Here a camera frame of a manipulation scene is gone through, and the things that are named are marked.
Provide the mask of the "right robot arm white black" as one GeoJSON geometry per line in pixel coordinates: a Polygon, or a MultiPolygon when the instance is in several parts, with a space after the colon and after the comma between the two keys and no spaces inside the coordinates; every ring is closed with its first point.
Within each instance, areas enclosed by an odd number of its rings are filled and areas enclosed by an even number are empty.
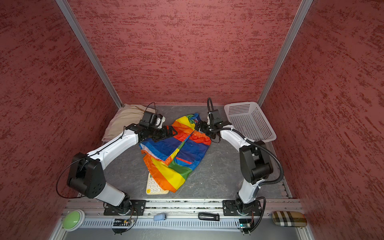
{"type": "Polygon", "coordinates": [[[219,129],[209,126],[205,121],[199,121],[195,130],[213,138],[220,136],[239,151],[240,168],[244,180],[233,206],[239,215],[246,216],[254,212],[260,206],[257,194],[261,188],[261,183],[265,182],[274,171],[270,155],[252,144],[251,140],[232,126],[219,129]]]}

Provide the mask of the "white plastic basket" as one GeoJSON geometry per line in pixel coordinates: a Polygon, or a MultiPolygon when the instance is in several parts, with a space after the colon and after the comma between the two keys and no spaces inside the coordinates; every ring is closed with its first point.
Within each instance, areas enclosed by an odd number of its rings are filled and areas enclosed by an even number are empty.
{"type": "Polygon", "coordinates": [[[233,103],[224,106],[227,119],[236,130],[256,142],[272,142],[277,135],[256,102],[233,103]]]}

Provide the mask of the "beige shorts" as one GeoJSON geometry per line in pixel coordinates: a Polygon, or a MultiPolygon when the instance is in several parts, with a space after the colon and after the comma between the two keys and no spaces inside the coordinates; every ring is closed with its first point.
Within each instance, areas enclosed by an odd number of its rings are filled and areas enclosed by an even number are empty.
{"type": "Polygon", "coordinates": [[[102,141],[106,143],[120,135],[123,132],[124,126],[127,127],[130,124],[138,124],[142,119],[145,110],[155,113],[154,109],[147,109],[142,105],[124,105],[109,122],[102,141]]]}

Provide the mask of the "multicolour striped shorts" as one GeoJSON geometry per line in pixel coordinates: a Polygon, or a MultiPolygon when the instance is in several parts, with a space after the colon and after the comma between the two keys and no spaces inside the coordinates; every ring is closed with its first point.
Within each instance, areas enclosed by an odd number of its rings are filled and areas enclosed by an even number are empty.
{"type": "Polygon", "coordinates": [[[143,160],[163,190],[175,193],[209,149],[210,137],[195,130],[200,120],[198,113],[180,117],[172,124],[177,135],[158,142],[149,139],[140,144],[143,160]]]}

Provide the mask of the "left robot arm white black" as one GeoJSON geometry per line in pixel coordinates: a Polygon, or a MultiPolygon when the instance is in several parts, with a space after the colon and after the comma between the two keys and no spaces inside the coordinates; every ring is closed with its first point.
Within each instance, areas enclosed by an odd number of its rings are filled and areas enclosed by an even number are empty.
{"type": "Polygon", "coordinates": [[[104,170],[120,154],[130,147],[146,141],[168,139],[177,135],[172,126],[143,127],[138,124],[125,126],[120,135],[100,148],[87,154],[78,153],[69,166],[67,186],[89,199],[105,204],[105,214],[120,216],[132,214],[135,208],[128,194],[107,183],[104,170]]]}

